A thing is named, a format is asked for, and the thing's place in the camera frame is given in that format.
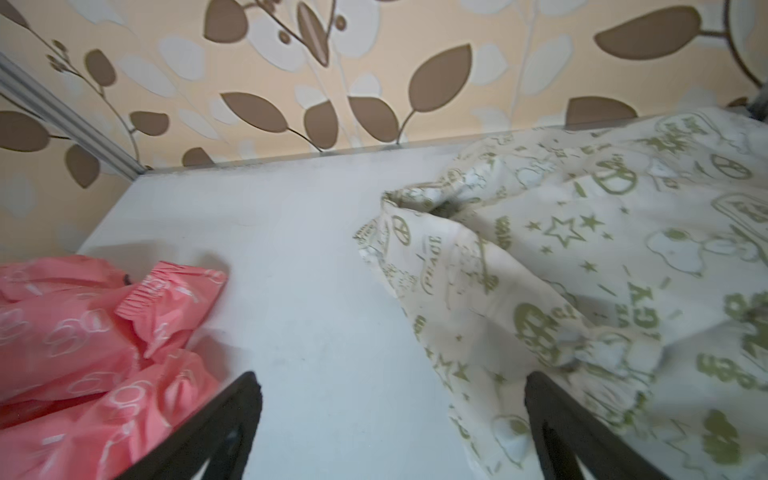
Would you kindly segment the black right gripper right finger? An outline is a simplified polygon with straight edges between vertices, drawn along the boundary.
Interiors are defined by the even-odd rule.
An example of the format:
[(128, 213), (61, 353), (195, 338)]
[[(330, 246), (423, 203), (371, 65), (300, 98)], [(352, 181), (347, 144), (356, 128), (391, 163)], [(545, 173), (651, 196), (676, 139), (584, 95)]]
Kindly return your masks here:
[(664, 479), (548, 375), (526, 378), (524, 403), (539, 464), (546, 479)]

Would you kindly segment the pink patterned cloth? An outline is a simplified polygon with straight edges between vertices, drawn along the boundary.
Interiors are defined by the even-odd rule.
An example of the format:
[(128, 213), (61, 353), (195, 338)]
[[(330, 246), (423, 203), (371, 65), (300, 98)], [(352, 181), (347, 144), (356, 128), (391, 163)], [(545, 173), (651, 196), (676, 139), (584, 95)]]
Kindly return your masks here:
[(1, 475), (112, 479), (217, 392), (187, 348), (227, 277), (88, 257), (1, 268)]

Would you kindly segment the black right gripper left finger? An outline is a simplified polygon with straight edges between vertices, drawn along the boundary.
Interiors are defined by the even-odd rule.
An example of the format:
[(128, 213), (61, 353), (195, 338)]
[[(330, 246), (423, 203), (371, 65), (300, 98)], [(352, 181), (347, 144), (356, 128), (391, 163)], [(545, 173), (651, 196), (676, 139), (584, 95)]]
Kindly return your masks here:
[(247, 371), (121, 479), (241, 479), (263, 406), (261, 385)]

